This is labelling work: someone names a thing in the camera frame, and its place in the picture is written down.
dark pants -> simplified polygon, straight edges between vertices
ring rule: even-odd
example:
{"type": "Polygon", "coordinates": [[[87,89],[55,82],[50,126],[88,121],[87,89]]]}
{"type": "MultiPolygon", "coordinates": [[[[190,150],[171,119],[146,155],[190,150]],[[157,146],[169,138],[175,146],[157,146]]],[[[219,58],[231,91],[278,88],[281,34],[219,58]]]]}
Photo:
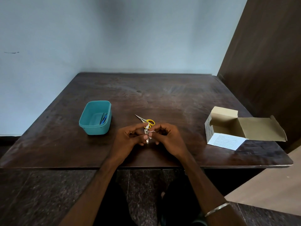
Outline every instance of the dark pants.
{"type": "MultiPolygon", "coordinates": [[[[126,196],[113,176],[99,207],[93,226],[129,225],[136,226],[132,220],[126,196]]],[[[180,175],[170,183],[163,199],[158,198],[158,220],[162,226],[204,225],[201,209],[186,175],[180,175]]]]}

cardboard box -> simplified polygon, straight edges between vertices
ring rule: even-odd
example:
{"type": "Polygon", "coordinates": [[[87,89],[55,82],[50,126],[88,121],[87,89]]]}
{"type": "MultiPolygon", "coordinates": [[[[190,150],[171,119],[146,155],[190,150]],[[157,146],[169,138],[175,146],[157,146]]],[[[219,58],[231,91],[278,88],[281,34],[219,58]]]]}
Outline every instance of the cardboard box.
{"type": "Polygon", "coordinates": [[[238,118],[237,114],[215,106],[205,122],[207,144],[236,150],[245,140],[287,141],[274,116],[238,118]]]}

bangle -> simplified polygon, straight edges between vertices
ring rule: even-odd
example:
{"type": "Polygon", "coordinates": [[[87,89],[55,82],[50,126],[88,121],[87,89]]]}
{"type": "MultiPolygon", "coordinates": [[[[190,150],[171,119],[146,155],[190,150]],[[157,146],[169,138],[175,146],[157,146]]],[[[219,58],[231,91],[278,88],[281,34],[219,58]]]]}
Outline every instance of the bangle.
{"type": "Polygon", "coordinates": [[[224,204],[222,204],[222,205],[216,207],[215,209],[209,211],[209,212],[205,215],[205,217],[209,216],[209,215],[212,214],[212,213],[215,213],[217,210],[220,210],[220,209],[226,207],[226,206],[229,205],[229,204],[230,204],[230,203],[227,202],[227,203],[224,203],[224,204]]]}

plastic tub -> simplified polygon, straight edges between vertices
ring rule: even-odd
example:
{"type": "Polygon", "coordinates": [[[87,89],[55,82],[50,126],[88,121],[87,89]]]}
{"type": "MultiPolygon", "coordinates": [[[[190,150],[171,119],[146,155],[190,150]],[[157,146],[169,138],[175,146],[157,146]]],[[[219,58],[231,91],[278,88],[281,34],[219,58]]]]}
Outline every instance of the plastic tub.
{"type": "Polygon", "coordinates": [[[111,103],[109,101],[91,101],[82,112],[79,125],[88,135],[103,135],[109,130],[111,118],[111,103]],[[105,122],[100,124],[106,114],[105,122]]]}

yellow-handled scissors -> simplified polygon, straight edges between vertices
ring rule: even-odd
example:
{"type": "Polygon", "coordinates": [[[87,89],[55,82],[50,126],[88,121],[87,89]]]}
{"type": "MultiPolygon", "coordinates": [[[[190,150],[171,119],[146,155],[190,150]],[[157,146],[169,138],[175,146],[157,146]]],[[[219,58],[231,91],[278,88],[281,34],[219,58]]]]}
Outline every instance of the yellow-handled scissors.
{"type": "Polygon", "coordinates": [[[150,129],[153,125],[156,124],[155,121],[153,121],[151,119],[146,120],[146,119],[141,118],[140,116],[137,116],[136,114],[135,114],[135,116],[138,117],[143,123],[149,123],[150,125],[149,125],[148,129],[150,129]]]}

